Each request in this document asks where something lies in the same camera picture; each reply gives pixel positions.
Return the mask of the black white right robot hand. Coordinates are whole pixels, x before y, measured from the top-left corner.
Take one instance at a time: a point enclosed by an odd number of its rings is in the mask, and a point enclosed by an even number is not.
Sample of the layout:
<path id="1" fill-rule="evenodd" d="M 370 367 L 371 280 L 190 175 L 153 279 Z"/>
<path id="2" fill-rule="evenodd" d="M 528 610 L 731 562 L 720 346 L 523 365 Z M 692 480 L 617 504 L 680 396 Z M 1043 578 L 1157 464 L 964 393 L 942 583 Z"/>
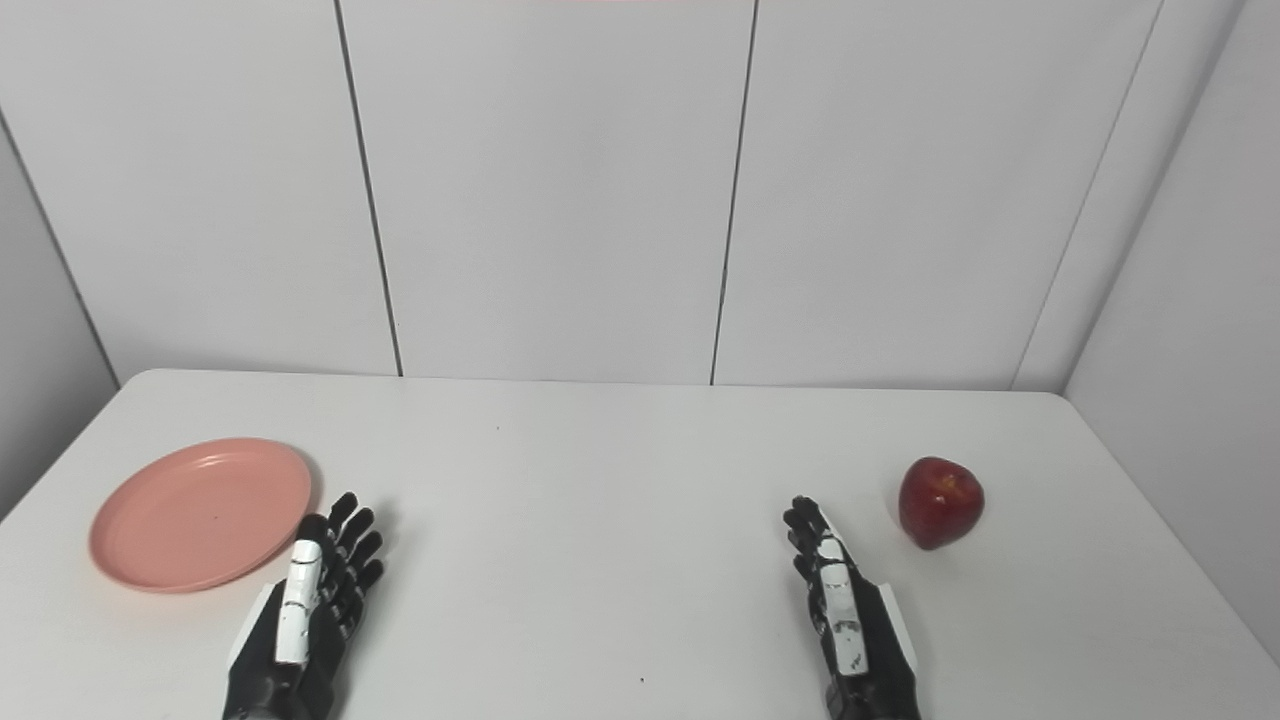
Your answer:
<path id="1" fill-rule="evenodd" d="M 829 673 L 829 717 L 922 717 L 916 656 L 892 588 L 863 575 L 813 498 L 795 497 L 783 521 Z"/>

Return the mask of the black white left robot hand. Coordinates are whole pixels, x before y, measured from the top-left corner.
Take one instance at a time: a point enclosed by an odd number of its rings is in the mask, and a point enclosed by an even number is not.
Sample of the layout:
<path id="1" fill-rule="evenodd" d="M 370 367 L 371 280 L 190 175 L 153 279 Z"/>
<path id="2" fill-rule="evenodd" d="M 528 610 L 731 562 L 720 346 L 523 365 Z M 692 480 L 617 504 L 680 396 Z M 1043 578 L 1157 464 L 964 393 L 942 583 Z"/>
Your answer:
<path id="1" fill-rule="evenodd" d="M 337 680 L 383 578 L 384 538 L 353 492 L 297 525 L 283 579 L 265 585 L 227 669 L 224 719 L 328 719 Z"/>

